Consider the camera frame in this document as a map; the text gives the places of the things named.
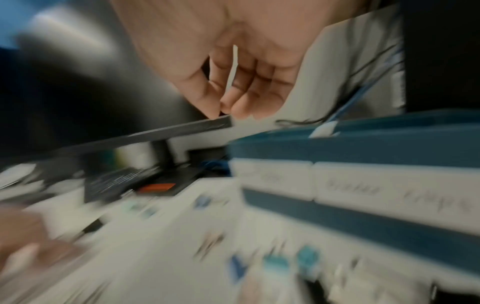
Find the computer monitor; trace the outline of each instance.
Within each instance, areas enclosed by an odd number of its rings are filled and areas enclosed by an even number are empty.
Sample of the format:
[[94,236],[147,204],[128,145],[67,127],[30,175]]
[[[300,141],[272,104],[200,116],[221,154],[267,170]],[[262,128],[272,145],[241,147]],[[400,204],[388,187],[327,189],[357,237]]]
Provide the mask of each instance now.
[[0,163],[72,156],[232,125],[207,119],[138,58],[107,1],[37,15],[0,53]]

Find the teal storage box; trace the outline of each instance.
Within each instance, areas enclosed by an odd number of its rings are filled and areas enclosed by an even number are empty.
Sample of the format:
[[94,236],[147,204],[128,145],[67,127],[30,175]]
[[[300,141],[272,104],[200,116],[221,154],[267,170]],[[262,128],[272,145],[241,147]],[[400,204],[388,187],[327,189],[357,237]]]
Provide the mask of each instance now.
[[480,274],[480,113],[435,111],[233,141],[248,204]]

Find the keyboard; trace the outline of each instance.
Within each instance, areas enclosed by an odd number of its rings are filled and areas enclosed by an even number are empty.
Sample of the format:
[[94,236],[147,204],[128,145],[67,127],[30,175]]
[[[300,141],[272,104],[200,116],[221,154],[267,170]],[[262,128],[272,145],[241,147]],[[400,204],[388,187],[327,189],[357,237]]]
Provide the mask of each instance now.
[[156,178],[161,170],[126,168],[85,179],[85,203],[103,201],[106,203],[119,200],[130,189],[136,189]]

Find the white wall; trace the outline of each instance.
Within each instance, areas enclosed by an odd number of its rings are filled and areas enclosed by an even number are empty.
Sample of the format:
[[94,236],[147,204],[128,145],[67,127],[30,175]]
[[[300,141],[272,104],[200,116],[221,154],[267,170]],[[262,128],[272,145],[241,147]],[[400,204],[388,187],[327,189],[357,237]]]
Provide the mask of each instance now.
[[[376,52],[377,43],[383,34],[390,16],[398,9],[388,7],[377,12],[369,40],[358,66],[367,62]],[[369,14],[357,18],[355,37],[358,39]],[[256,121],[252,118],[234,120],[229,129],[181,136],[170,140],[170,146],[177,161],[185,161],[185,151],[197,148],[222,146],[229,141],[255,133],[277,128],[276,119],[306,120],[320,118],[332,106],[338,87],[347,73],[348,49],[346,41],[347,21],[329,26],[323,30],[303,61],[298,80],[282,109],[273,117]],[[388,45],[398,40],[398,31],[391,35]],[[232,71],[237,67],[235,57]],[[356,117],[385,116],[396,111],[390,102],[390,77],[380,81],[357,107],[352,108]]]

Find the desk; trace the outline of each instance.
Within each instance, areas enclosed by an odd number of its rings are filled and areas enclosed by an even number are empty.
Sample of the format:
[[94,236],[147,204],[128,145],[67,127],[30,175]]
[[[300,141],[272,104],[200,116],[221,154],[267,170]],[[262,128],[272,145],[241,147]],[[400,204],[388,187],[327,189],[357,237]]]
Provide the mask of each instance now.
[[[191,208],[202,193],[227,197],[225,207]],[[235,301],[238,285],[230,280],[227,259],[237,250],[268,252],[286,240],[285,253],[308,243],[329,263],[348,264],[367,256],[425,282],[480,290],[480,278],[421,260],[336,231],[305,224],[269,211],[247,207],[233,178],[201,179],[174,198],[160,198],[160,212],[145,220],[126,214],[121,203],[96,209],[83,205],[81,190],[31,207],[45,214],[56,234],[78,232],[100,215],[111,222],[91,239],[95,258],[56,288],[79,280],[112,279],[112,303],[225,304]],[[208,231],[223,231],[225,241],[203,262],[193,254]]]

